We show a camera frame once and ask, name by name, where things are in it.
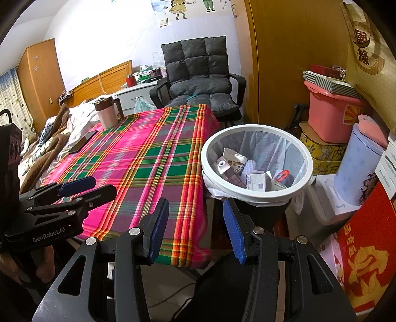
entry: red jar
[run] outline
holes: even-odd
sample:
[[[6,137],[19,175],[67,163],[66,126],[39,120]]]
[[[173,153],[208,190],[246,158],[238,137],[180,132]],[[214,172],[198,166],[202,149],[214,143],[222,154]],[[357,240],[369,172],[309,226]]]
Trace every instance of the red jar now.
[[[137,83],[136,83],[136,78],[135,78],[135,76],[133,76],[133,75],[127,75],[127,77],[126,77],[126,86],[128,86],[128,87],[132,87],[132,86],[135,86]]]

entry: white trash can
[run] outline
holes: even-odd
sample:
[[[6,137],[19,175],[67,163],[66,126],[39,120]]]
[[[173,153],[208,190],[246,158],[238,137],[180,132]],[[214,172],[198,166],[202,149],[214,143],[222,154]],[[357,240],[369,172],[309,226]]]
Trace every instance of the white trash can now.
[[[211,168],[224,148],[254,160],[256,170],[272,175],[276,170],[288,170],[288,188],[256,192],[227,182]],[[232,197],[259,207],[285,205],[309,184],[313,169],[312,157],[300,140],[278,128],[258,124],[233,126],[211,136],[202,148],[201,163],[206,188],[213,198]]]

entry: gray cushion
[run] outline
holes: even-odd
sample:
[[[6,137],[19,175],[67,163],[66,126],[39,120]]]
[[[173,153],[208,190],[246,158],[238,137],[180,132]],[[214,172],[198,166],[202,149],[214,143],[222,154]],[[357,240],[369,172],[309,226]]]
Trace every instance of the gray cushion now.
[[[171,85],[169,93],[172,98],[180,95],[226,93],[230,94],[232,85],[227,78],[194,78]]]
[[[171,100],[166,107],[206,104],[216,117],[232,114],[239,108],[232,100],[230,94],[201,94],[190,99],[188,98],[189,95],[178,96]]]
[[[170,84],[195,78],[226,77],[226,36],[196,38],[161,45]]]

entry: table leg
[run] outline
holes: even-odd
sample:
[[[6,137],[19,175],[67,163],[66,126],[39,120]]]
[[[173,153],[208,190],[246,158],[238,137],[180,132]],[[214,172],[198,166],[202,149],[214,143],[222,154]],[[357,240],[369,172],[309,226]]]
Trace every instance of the table leg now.
[[[184,275],[187,275],[189,278],[191,278],[194,281],[197,281],[201,277],[201,274],[195,269],[188,269],[185,267],[177,267],[177,266],[175,267]]]

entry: blue canister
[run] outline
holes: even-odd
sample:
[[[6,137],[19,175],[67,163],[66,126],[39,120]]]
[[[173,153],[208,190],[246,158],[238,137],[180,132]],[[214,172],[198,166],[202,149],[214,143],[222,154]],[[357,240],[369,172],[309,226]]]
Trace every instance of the blue canister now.
[[[351,205],[361,205],[378,182],[375,168],[384,149],[353,125],[344,158],[334,177],[334,188]]]

